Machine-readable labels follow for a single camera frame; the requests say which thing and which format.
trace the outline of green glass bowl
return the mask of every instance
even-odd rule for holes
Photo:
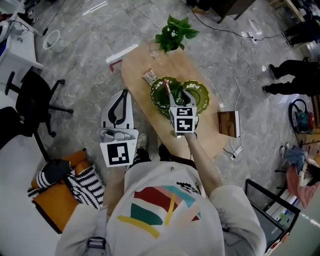
[[[152,103],[158,107],[162,116],[170,119],[169,108],[170,101],[167,96],[164,82],[170,87],[171,93],[177,105],[184,105],[185,101],[182,96],[181,90],[188,91],[194,98],[196,102],[196,113],[202,113],[209,105],[209,93],[207,88],[197,81],[185,81],[181,84],[175,78],[170,76],[165,76],[157,79],[151,86],[150,97]]]

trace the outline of marble floor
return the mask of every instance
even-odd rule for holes
[[[54,3],[42,0],[36,7],[35,15],[39,21],[34,27],[42,33],[53,18],[63,0]],[[53,158],[61,158],[74,151],[87,148],[90,159],[96,163],[99,172],[106,179],[108,169],[100,149],[100,111],[115,93],[125,88],[120,69],[111,73],[105,59],[121,50],[151,40],[159,29],[135,9],[128,0],[106,0],[107,5],[94,12],[83,15],[102,0],[66,0],[60,12],[49,27],[48,33],[59,30],[66,43],[61,53],[44,50],[44,37],[36,39],[37,59],[44,65],[42,77],[53,85],[57,79],[66,83],[53,97],[54,104],[74,109],[71,116],[58,111],[52,112],[52,128],[56,131],[53,139],[47,134],[45,125],[39,133]],[[177,19],[189,18],[199,35],[185,40],[185,53],[200,68],[207,85],[223,103],[222,110],[233,110],[239,94],[234,76],[245,74],[248,64],[237,54],[241,49],[241,38],[228,33],[212,30],[201,24],[179,0],[132,0],[144,13],[152,17],[154,23],[164,27],[169,15]],[[212,10],[199,15],[209,26],[232,30],[238,33],[253,31],[249,19],[254,20],[262,30],[262,36],[279,34],[286,28],[276,12],[266,0],[257,0],[238,19],[228,16],[222,24]],[[243,42],[241,56],[250,63],[248,74],[239,78],[241,95],[236,109],[240,113],[240,127],[243,151],[235,159],[221,152],[212,164],[221,173],[226,184],[244,186],[250,178],[275,192],[284,182],[284,176],[274,173],[281,165],[280,145],[289,142],[296,144],[288,119],[288,104],[297,95],[266,95],[261,87],[273,81],[268,64],[278,66],[285,60],[302,60],[298,49],[292,49],[282,36],[259,41],[254,56],[251,44]],[[286,76],[280,82],[289,81]],[[157,151],[157,136],[148,120],[134,103],[135,127],[149,135],[149,151]],[[232,141],[237,148],[240,139]],[[229,143],[225,149],[231,151]]]

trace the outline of buckle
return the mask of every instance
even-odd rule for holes
[[[88,248],[106,249],[106,239],[100,236],[91,237],[87,246]]]

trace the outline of potted plant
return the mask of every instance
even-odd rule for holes
[[[164,50],[165,53],[174,51],[178,47],[185,49],[182,44],[184,37],[192,39],[199,33],[191,28],[188,17],[179,20],[169,15],[167,23],[168,25],[162,29],[162,34],[155,35],[155,42],[160,44],[159,50]]]

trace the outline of book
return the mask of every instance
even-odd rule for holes
[[[219,133],[230,136],[240,137],[240,118],[239,111],[218,112]]]

